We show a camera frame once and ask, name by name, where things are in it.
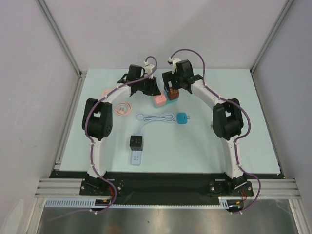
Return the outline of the teal triangular power strip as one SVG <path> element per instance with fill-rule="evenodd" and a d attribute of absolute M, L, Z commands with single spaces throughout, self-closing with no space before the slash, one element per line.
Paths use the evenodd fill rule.
<path fill-rule="evenodd" d="M 167 94 L 166 94 L 166 93 L 161 92 L 161 95 L 162 95 L 162 94 L 164 94 L 164 95 L 166 96 L 166 98 L 167 98 L 167 103 L 166 103 L 165 105 L 168 105 L 168 104 L 171 104 L 171 103 L 174 103 L 174 102 L 176 102 L 176 101 L 177 101 L 177 99 L 176 99 L 176 100 L 173 100 L 173 101 L 170 101 L 170 100 L 168 99 L 168 96 L 167 96 Z"/>

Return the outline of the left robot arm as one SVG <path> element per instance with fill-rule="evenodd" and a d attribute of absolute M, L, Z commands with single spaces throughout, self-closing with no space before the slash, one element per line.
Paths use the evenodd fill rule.
<path fill-rule="evenodd" d="M 130 65 L 129 70 L 117 82 L 116 87 L 100 99 L 89 98 L 86 101 L 82 129 L 90 140 L 90 168 L 87 171 L 86 183 L 97 195 L 104 194 L 108 187 L 114 185 L 104 178 L 106 169 L 101 166 L 100 150 L 104 140 L 113 128 L 113 105 L 129 98 L 137 91 L 148 96 L 160 94 L 153 73 L 157 65 L 144 62 L 144 67 Z"/>

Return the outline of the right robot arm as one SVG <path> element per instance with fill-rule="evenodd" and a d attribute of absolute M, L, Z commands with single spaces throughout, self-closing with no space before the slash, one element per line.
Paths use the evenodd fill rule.
<path fill-rule="evenodd" d="M 225 191 L 237 195 L 247 183 L 244 172 L 240 169 L 238 137 L 244 126 L 242 111 L 238 99 L 225 99 L 204 83 L 204 77 L 193 72 L 189 60 L 169 58 L 171 71 L 162 74 L 164 90 L 169 100 L 178 98 L 179 89 L 200 98 L 212 110 L 212 128 L 222 140 L 226 154 Z"/>

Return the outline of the black cube socket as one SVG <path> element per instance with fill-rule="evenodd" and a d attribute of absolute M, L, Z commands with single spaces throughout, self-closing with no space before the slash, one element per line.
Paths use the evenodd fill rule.
<path fill-rule="evenodd" d="M 132 151 L 143 151 L 143 135 L 131 135 L 129 146 Z"/>

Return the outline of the light blue power strip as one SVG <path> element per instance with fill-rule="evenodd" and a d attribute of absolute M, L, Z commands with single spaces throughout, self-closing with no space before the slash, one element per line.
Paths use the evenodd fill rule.
<path fill-rule="evenodd" d="M 131 164 L 134 166 L 139 166 L 141 164 L 143 151 L 132 151 L 131 150 Z"/>

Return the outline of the pink cube socket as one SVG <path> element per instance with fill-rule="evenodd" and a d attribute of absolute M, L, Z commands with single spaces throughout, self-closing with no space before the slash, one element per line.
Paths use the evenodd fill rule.
<path fill-rule="evenodd" d="M 154 105 L 155 107 L 161 107 L 164 106 L 167 103 L 167 98 L 164 94 L 154 96 Z"/>

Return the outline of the dark red cube socket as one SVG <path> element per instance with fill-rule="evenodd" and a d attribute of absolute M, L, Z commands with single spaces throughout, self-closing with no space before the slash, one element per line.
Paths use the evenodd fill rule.
<path fill-rule="evenodd" d="M 170 90 L 167 91 L 167 96 L 168 96 L 168 99 L 170 101 L 178 99 L 179 98 L 179 94 L 180 94 L 180 91 L 178 89 L 170 88 Z"/>

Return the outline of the pink round power strip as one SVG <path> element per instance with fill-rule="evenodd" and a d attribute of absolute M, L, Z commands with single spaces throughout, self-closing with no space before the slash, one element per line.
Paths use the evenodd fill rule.
<path fill-rule="evenodd" d="M 107 94 L 109 94 L 113 89 L 107 89 L 107 90 L 104 90 L 101 94 L 102 97 L 106 96 Z"/>

